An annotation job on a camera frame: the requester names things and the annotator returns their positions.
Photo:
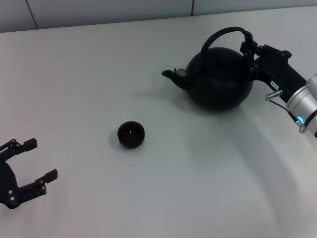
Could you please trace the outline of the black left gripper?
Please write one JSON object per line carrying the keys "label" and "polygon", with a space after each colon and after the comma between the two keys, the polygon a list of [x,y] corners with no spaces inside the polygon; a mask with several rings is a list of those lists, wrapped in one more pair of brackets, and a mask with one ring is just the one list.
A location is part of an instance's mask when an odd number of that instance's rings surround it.
{"label": "black left gripper", "polygon": [[54,169],[33,183],[18,187],[15,174],[6,161],[15,155],[37,147],[38,144],[35,138],[22,144],[17,142],[16,139],[12,139],[0,147],[0,202],[9,209],[15,209],[22,203],[46,195],[46,184],[58,178],[57,169]]}

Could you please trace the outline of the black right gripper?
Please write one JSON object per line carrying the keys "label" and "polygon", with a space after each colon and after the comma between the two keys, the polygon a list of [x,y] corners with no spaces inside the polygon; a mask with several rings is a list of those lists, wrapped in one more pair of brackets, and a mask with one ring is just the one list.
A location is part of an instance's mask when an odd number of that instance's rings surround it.
{"label": "black right gripper", "polygon": [[242,34],[245,41],[241,44],[240,52],[244,57],[249,57],[249,79],[264,82],[273,91],[281,90],[280,98],[287,103],[306,84],[306,79],[288,63],[291,53],[268,45],[258,46],[249,31],[242,31]]}

